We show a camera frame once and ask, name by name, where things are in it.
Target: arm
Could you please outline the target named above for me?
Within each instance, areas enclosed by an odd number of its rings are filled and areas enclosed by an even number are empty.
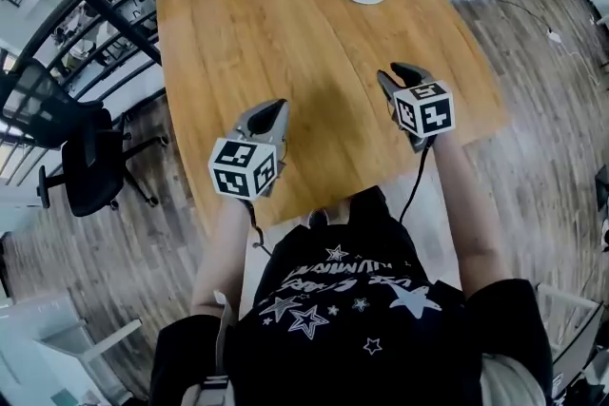
[[[246,266],[249,213],[238,200],[224,198],[215,230],[204,249],[190,304],[191,315],[212,315],[220,318],[223,307],[218,305],[214,291],[238,309]]]
[[[493,282],[512,278],[501,254],[499,215],[480,191],[472,167],[454,136],[440,134],[433,147],[462,290],[469,298]]]

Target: white star graphic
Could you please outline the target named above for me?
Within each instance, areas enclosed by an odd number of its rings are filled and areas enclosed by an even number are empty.
[[[366,298],[355,298],[355,302],[353,303],[352,308],[356,308],[362,312],[364,308],[370,306]]]
[[[381,339],[377,338],[376,340],[373,340],[371,338],[367,338],[368,342],[367,344],[363,347],[364,350],[367,350],[371,356],[374,356],[375,352],[379,352],[383,349],[383,347],[381,346],[380,342]]]
[[[343,252],[341,250],[341,246],[339,245],[336,249],[325,249],[326,252],[330,255],[326,261],[340,261],[344,256],[348,256],[348,252]]]
[[[429,291],[429,286],[421,286],[413,291],[406,291],[405,289],[393,284],[391,282],[387,282],[391,289],[395,292],[398,297],[395,301],[393,301],[389,308],[395,308],[396,306],[405,306],[408,308],[408,311],[412,313],[412,316],[416,319],[422,317],[422,312],[425,308],[431,308],[432,310],[441,311],[441,307],[432,300],[427,299],[427,292]]]
[[[264,315],[266,313],[275,313],[275,321],[279,323],[279,320],[282,319],[282,316],[285,313],[285,310],[289,308],[295,308],[296,306],[303,306],[302,303],[295,303],[295,296],[288,298],[287,300],[282,300],[281,298],[275,298],[275,304],[271,304],[268,308],[260,312],[260,315]]]
[[[297,310],[289,310],[289,312],[294,316],[296,321],[291,324],[287,331],[302,330],[309,340],[313,340],[313,337],[315,337],[316,326],[329,323],[327,319],[317,314],[317,304],[304,313]]]

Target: person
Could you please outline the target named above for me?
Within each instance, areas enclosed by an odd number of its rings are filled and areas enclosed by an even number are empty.
[[[226,199],[191,316],[159,335],[149,404],[222,402],[213,394],[237,405],[549,404],[551,352],[533,287],[513,278],[495,206],[455,137],[440,134],[433,149],[462,291],[429,282],[372,187],[352,197],[347,225],[317,212],[287,234],[252,310],[231,320],[250,218]]]

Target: floor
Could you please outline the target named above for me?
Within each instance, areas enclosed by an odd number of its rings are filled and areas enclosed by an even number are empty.
[[[604,131],[609,113],[603,110],[607,80],[597,68],[607,60],[609,37],[590,24],[585,0],[507,1],[542,15],[560,33],[563,46],[551,44],[546,27],[517,7],[497,0],[455,3],[495,70],[512,116],[509,126],[466,152],[499,210],[514,272],[609,300],[609,256],[599,252],[601,215],[594,193],[594,174],[609,157]],[[4,239],[4,260],[17,300],[67,288],[95,339],[141,318],[142,331],[106,358],[127,387],[144,396],[159,330],[187,314],[206,231],[196,218],[165,100],[130,130],[134,144],[169,132],[167,149],[151,148],[133,160],[132,168],[150,183],[161,205],[148,208],[127,188],[118,199],[119,211],[74,219],[63,189],[56,188],[49,211],[41,211],[30,229]],[[394,215],[413,180],[407,175],[383,186]],[[343,208],[337,211],[344,217]],[[276,242],[294,224],[271,229],[267,239]],[[431,161],[405,224],[430,276],[455,282],[454,252]],[[260,249],[249,252],[245,302],[264,262]],[[565,310],[547,319],[553,341],[574,323]]]

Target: black cable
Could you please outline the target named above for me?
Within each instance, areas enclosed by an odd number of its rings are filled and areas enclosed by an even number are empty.
[[[408,207],[410,206],[410,204],[412,203],[412,201],[415,198],[415,193],[417,193],[417,188],[419,187],[419,183],[421,182],[422,173],[425,170],[425,159],[427,159],[427,153],[429,152],[429,149],[431,148],[431,146],[434,144],[435,140],[436,140],[436,136],[430,136],[427,139],[427,144],[425,145],[425,149],[422,151],[421,162],[419,163],[419,174],[417,175],[417,181],[415,182],[415,185],[412,188],[412,193],[410,193],[410,198],[408,199],[408,203],[404,206],[404,208],[402,210],[402,214],[400,215],[401,224],[403,224],[402,220],[403,220],[403,216],[406,214],[406,210],[408,209]]]
[[[258,237],[259,237],[260,241],[259,242],[254,242],[253,243],[253,247],[254,248],[260,247],[270,257],[271,253],[265,247],[265,236],[263,234],[263,231],[258,226],[258,224],[256,223],[256,212],[254,211],[254,205],[250,201],[248,201],[248,200],[240,200],[240,202],[243,203],[246,206],[247,211],[249,212],[249,219],[251,220],[251,226],[254,227],[254,230],[256,230],[256,232],[258,232]]]
[[[542,24],[544,24],[548,30],[550,32],[552,32],[552,28],[550,28],[550,25],[543,20],[541,17],[539,17],[537,14],[534,14],[533,12],[531,12],[529,9],[527,9],[525,6],[521,6],[520,4],[516,4],[515,2],[510,2],[509,0],[498,0],[499,2],[503,2],[503,4],[509,4],[510,6],[514,6],[514,7],[518,7],[519,9],[524,10],[525,12],[527,12],[530,16],[535,17],[538,21],[540,21]]]

